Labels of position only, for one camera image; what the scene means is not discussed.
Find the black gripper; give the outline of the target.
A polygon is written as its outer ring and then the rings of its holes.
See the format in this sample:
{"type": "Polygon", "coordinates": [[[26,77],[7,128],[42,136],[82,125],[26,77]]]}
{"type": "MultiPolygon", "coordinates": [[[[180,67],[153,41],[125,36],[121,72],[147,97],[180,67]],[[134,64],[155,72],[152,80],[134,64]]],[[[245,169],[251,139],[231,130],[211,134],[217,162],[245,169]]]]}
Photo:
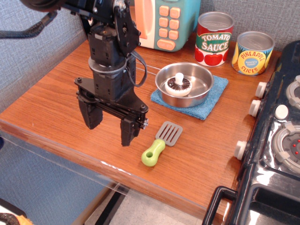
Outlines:
{"type": "Polygon", "coordinates": [[[121,144],[129,146],[148,125],[148,107],[134,92],[141,86],[135,82],[137,55],[124,58],[116,66],[105,67],[89,58],[93,78],[78,77],[77,98],[86,126],[96,128],[103,120],[103,111],[121,118],[121,144]]]}

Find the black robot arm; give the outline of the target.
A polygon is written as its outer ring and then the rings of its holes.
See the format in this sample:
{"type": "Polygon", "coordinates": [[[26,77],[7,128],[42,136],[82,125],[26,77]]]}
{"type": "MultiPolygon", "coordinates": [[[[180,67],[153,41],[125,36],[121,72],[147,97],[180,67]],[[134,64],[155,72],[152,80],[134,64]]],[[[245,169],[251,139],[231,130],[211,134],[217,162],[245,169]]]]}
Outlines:
{"type": "Polygon", "coordinates": [[[25,0],[40,12],[65,8],[79,15],[90,46],[88,65],[92,78],[78,77],[77,99],[88,128],[94,129],[107,112],[120,119],[121,144],[129,146],[148,124],[147,105],[135,94],[146,77],[136,82],[136,52],[140,31],[131,18],[128,0],[25,0]]]}

